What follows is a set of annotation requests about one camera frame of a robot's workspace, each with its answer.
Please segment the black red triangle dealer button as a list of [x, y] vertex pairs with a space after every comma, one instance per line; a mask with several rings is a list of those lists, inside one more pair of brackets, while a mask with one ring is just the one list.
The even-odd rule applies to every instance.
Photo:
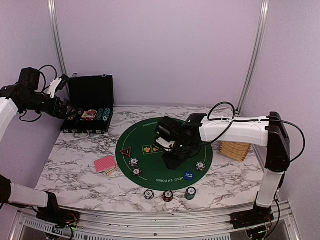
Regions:
[[132, 155], [132, 147], [127, 147], [127, 148], [124, 148], [120, 151], [120, 153], [123, 155], [123, 156], [126, 156], [126, 157], [131, 157]]

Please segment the card decks in case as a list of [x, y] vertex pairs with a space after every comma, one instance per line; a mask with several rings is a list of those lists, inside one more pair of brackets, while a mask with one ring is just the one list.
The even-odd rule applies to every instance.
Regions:
[[94, 109], [88, 110], [88, 111], [84, 111], [80, 120], [82, 122], [91, 122], [94, 121], [96, 116], [97, 116], [97, 111]]

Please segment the green chip row in case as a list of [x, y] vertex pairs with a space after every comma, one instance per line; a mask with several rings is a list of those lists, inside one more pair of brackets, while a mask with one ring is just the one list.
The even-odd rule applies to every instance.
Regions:
[[100, 109], [97, 111], [97, 114], [96, 114], [96, 117], [95, 117], [95, 120], [96, 120], [96, 121], [101, 121], [101, 120], [102, 120], [104, 111], [105, 111], [105, 110], [104, 110], [103, 108], [100, 108]]

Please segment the black poker chip case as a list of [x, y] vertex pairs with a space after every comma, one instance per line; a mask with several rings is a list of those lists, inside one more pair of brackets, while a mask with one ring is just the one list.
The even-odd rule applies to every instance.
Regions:
[[70, 101], [84, 113], [110, 109], [107, 120], [95, 118], [82, 120], [78, 115], [67, 118], [60, 131], [66, 134], [105, 134], [108, 132], [114, 114], [114, 78], [112, 75], [71, 77], [68, 83]]

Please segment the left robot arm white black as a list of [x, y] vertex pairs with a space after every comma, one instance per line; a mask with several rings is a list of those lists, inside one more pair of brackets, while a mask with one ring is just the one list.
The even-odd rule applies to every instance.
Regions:
[[15, 184], [12, 190], [19, 205], [44, 203], [35, 186], [61, 133], [63, 121], [46, 113], [35, 122], [15, 116], [0, 143], [0, 174]]

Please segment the aluminium frame post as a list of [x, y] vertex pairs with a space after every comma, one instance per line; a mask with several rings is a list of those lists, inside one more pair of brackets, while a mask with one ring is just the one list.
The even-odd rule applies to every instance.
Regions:
[[240, 115], [242, 110], [244, 109], [247, 97], [250, 92], [250, 87], [254, 80], [254, 74], [256, 70], [256, 65], [258, 62], [258, 58], [260, 55], [260, 51], [263, 46], [264, 36], [266, 32], [267, 27], [267, 21], [268, 21], [268, 13], [270, 8], [270, 1], [269, 0], [262, 0], [261, 1], [261, 8], [260, 8], [260, 14], [259, 14], [259, 20], [257, 25], [257, 31], [256, 31], [256, 37], [253, 45], [253, 51], [248, 67], [248, 71], [246, 74], [246, 78], [244, 81], [244, 85], [240, 94], [240, 98], [237, 104], [237, 113]]
[[68, 72], [67, 72], [67, 66], [65, 63], [63, 47], [62, 47], [62, 42], [60, 37], [56, 1], [48, 0], [47, 5], [48, 5], [49, 20], [50, 20], [51, 30], [53, 34], [54, 47], [55, 47], [55, 52], [58, 59], [59, 69], [63, 74], [67, 75]]

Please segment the blue white chip stack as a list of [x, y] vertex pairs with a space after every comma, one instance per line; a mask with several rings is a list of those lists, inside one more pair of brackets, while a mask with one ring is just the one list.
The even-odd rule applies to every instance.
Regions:
[[144, 191], [143, 196], [146, 200], [152, 200], [154, 198], [154, 192], [150, 189]]

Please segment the blue small blind button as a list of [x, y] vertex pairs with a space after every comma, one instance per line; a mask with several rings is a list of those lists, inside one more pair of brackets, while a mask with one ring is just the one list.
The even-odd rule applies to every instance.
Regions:
[[195, 178], [195, 174], [191, 171], [186, 171], [184, 174], [183, 174], [183, 178], [187, 181], [192, 181], [194, 178]]

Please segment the left aluminium frame post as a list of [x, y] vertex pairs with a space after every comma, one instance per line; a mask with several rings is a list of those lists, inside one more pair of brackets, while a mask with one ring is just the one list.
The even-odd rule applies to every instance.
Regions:
[[67, 72], [67, 66], [65, 63], [63, 47], [62, 47], [62, 42], [60, 37], [56, 1], [48, 0], [47, 5], [48, 5], [49, 20], [50, 20], [51, 30], [53, 34], [54, 47], [55, 47], [55, 52], [58, 59], [59, 69], [63, 74], [67, 75], [68, 72]]

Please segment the round green poker mat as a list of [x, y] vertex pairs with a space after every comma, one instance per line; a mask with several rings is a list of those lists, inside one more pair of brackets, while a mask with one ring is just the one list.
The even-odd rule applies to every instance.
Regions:
[[[164, 152], [155, 148], [155, 130], [158, 118], [142, 120], [130, 126], [119, 138], [116, 145], [116, 161], [123, 174], [137, 185], [155, 191], [176, 191], [187, 188], [199, 182], [209, 171], [213, 162], [213, 148], [209, 145], [203, 147], [192, 158], [187, 159], [176, 170], [170, 170], [162, 158]], [[132, 147], [131, 157], [120, 153], [122, 149]], [[129, 165], [131, 158], [137, 158], [136, 167]], [[204, 171], [196, 169], [197, 162], [205, 164]], [[133, 169], [140, 168], [141, 175], [133, 176]], [[193, 172], [193, 180], [185, 180], [184, 173]]]

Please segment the teal black chip stack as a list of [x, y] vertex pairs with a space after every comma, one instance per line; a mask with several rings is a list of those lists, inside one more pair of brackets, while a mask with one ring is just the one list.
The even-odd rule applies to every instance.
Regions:
[[188, 187], [185, 191], [184, 197], [188, 201], [193, 200], [197, 194], [197, 190], [194, 187]]

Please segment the red backed card deck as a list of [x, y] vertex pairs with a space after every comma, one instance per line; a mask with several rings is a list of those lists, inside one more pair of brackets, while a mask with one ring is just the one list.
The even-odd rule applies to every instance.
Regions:
[[97, 173], [105, 172], [107, 169], [118, 167], [113, 155], [108, 155], [104, 158], [98, 159], [94, 162]]

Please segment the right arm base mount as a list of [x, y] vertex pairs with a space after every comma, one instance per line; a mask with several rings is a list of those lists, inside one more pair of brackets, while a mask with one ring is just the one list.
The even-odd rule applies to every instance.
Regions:
[[241, 229], [268, 223], [274, 219], [274, 215], [270, 211], [251, 209], [232, 213], [230, 215], [230, 224], [233, 225], [234, 229]]

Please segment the brown black chip stack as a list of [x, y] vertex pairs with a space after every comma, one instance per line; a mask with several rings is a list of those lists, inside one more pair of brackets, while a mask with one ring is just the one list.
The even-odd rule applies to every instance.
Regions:
[[174, 198], [174, 194], [171, 190], [166, 190], [163, 195], [162, 195], [162, 199], [165, 201], [165, 202], [171, 202]]

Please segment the right aluminium frame post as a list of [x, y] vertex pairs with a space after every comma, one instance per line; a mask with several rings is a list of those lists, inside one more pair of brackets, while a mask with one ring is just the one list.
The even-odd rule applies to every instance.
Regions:
[[269, 0], [262, 0], [261, 1], [261, 8], [260, 8], [260, 14], [259, 14], [259, 20], [257, 25], [257, 31], [256, 31], [256, 37], [253, 45], [253, 51], [248, 67], [248, 71], [246, 74], [246, 78], [244, 81], [244, 85], [240, 94], [240, 98], [237, 104], [237, 113], [240, 115], [242, 110], [244, 109], [247, 97], [250, 92], [250, 87], [254, 80], [254, 74], [256, 70], [256, 65], [258, 62], [258, 58], [260, 55], [260, 51], [263, 46], [264, 36], [266, 32], [267, 27], [267, 21], [268, 21], [268, 13], [270, 8], [270, 1]]

